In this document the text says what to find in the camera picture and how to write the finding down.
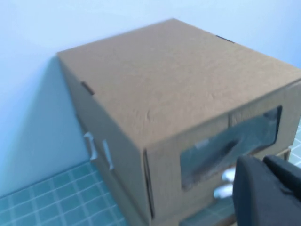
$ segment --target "white tab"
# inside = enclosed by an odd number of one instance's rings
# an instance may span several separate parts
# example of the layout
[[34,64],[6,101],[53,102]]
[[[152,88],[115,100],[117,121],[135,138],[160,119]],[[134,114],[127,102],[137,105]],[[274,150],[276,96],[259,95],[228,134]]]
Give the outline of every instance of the white tab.
[[90,142],[90,147],[91,147],[91,158],[90,158],[90,160],[97,159],[97,151],[96,151],[96,148],[95,148],[95,145],[94,145],[94,137],[93,137],[92,133],[87,132],[84,135],[84,137],[87,137],[89,139],[89,142]]
[[107,157],[107,161],[109,163],[109,166],[110,166],[110,170],[113,170],[114,169],[114,165],[113,165],[113,162],[112,162],[112,158],[111,158],[111,153],[110,153],[110,149],[109,149],[109,145],[107,143],[106,140],[103,140],[103,148],[104,148],[104,152],[105,152],[105,155]]
[[235,178],[235,167],[226,169],[224,173],[222,174],[222,180],[223,181],[229,181],[233,182]]
[[216,199],[224,199],[232,196],[233,184],[227,184],[216,188],[213,192],[213,197]]

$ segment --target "teal tile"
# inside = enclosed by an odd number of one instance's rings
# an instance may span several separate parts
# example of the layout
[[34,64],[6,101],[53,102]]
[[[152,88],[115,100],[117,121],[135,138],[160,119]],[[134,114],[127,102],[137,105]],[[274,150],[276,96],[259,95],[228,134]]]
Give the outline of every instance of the teal tile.
[[110,193],[106,194],[104,196],[104,198],[108,201],[108,203],[109,203],[110,206],[116,205],[116,202],[115,202],[115,200],[113,199],[113,197],[112,197],[112,195]]
[[76,226],[87,226],[90,225],[88,220],[84,220],[82,222],[80,222],[79,224],[76,224]]
[[301,131],[297,131],[295,138],[301,142]]
[[49,206],[55,202],[54,194],[52,192],[46,193],[36,198],[38,209]]
[[292,153],[301,158],[301,146],[298,146],[292,150]]
[[14,214],[15,218],[20,218],[24,215],[32,213],[33,212],[32,202],[29,201],[29,202],[24,202],[22,204],[19,204],[13,208],[13,211],[15,213]]
[[299,146],[301,143],[298,140],[294,140],[293,145],[291,146],[292,151],[294,150],[294,148],[296,148],[297,146]]
[[77,194],[74,194],[74,195],[62,200],[61,206],[62,206],[63,212],[72,210],[72,209],[80,206],[79,197],[77,196]]
[[51,191],[50,181],[45,180],[40,182],[32,187],[33,193],[35,196],[39,196],[41,194],[45,194]]
[[86,219],[83,208],[80,206],[74,210],[69,211],[65,214],[67,225],[74,225]]
[[124,218],[123,214],[121,213],[121,210],[118,206],[114,206],[112,208],[114,215],[116,216],[117,220],[121,220]]
[[16,221],[15,226],[36,226],[36,217],[34,214],[27,215]]
[[71,178],[68,172],[62,173],[53,178],[53,183],[55,185],[55,188],[62,187],[70,182],[71,182]]
[[108,208],[108,207],[106,205],[104,198],[99,197],[99,198],[93,199],[92,201],[86,203],[86,208],[88,210],[89,216],[91,216],[97,212],[100,212],[100,211]]
[[97,171],[97,167],[95,166],[95,164],[91,163],[89,164],[89,168],[92,172],[96,172]]
[[59,215],[58,207],[56,204],[48,206],[39,210],[39,217],[41,222],[45,222],[49,219],[55,218]]
[[92,217],[94,225],[109,225],[114,222],[114,217],[109,210],[102,211]]
[[103,181],[103,178],[102,178],[102,176],[99,174],[98,171],[97,171],[97,172],[94,172],[93,175],[94,175],[94,178],[96,179],[96,182],[102,182],[102,181]]
[[81,197],[83,198],[84,202],[90,201],[99,196],[101,196],[101,192],[96,185],[81,192]]
[[44,224],[42,224],[42,226],[63,226],[63,222],[61,217],[56,217],[54,219],[45,222]]
[[10,221],[11,221],[11,215],[9,210],[0,213],[0,225],[7,224]]
[[73,184],[71,183],[71,184],[67,184],[63,187],[58,188],[56,190],[56,193],[57,193],[59,199],[63,199],[63,198],[66,198],[70,195],[75,194],[76,191],[75,191],[75,188],[74,188]]
[[124,219],[124,220],[122,220],[122,221],[120,221],[120,226],[129,226],[128,225],[128,223],[127,223],[127,221]]
[[107,185],[104,182],[101,182],[100,186],[102,187],[102,190],[103,190],[104,194],[110,192],[109,189],[108,189],[108,187],[107,187]]
[[24,189],[20,192],[16,192],[11,195],[12,201],[14,205],[26,202],[30,200],[30,192],[29,189]]
[[75,183],[77,184],[79,190],[81,191],[85,188],[92,186],[95,182],[94,182],[93,176],[88,175],[88,176],[85,176],[84,178],[78,179]]
[[0,199],[0,211],[7,210],[9,208],[8,196]]
[[297,157],[294,154],[290,154],[290,158],[288,160],[291,164],[296,165],[297,163],[301,162],[301,158]]
[[90,174],[89,166],[87,164],[78,166],[75,169],[71,170],[71,173],[75,179],[82,178]]

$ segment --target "clear plastic window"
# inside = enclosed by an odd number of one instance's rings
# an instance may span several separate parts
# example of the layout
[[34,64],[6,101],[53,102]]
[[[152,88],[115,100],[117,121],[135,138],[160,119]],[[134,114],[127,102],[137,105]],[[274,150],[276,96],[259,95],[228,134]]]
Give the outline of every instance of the clear plastic window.
[[206,180],[235,164],[240,155],[254,154],[277,139],[282,107],[241,122],[181,153],[182,188]]

